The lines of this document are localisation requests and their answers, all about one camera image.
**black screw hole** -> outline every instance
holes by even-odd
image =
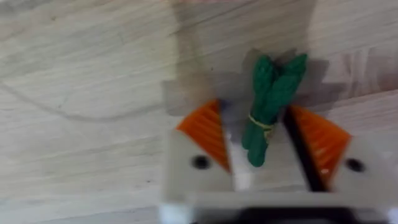
[[[205,170],[210,167],[210,160],[207,156],[195,156],[192,159],[192,166],[196,169]]]
[[[365,171],[365,165],[359,159],[347,159],[346,166],[350,170],[355,171],[355,172],[364,172]]]

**green toy asparagus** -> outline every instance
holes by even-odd
[[[279,111],[292,100],[306,71],[307,55],[299,55],[279,67],[261,56],[253,72],[254,103],[242,138],[254,167],[263,165]]]

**yellow rubber band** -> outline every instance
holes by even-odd
[[[251,114],[249,114],[249,119],[251,120],[251,122],[253,122],[255,125],[259,126],[260,128],[264,129],[264,137],[268,143],[268,139],[271,137],[272,135],[272,130],[274,129],[274,125],[268,125],[268,124],[263,124],[259,121],[256,121]]]

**light wood surface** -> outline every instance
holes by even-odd
[[[398,130],[398,1],[194,2],[0,0],[0,222],[157,223],[163,133],[215,96],[238,187],[302,190],[290,152],[234,143],[259,51],[310,54],[297,103]]]

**orange gripper pad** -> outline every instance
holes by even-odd
[[[177,129],[190,136],[221,167],[230,172],[218,100],[212,100],[192,112]]]
[[[299,106],[290,107],[323,183],[329,186],[351,135],[332,122]]]

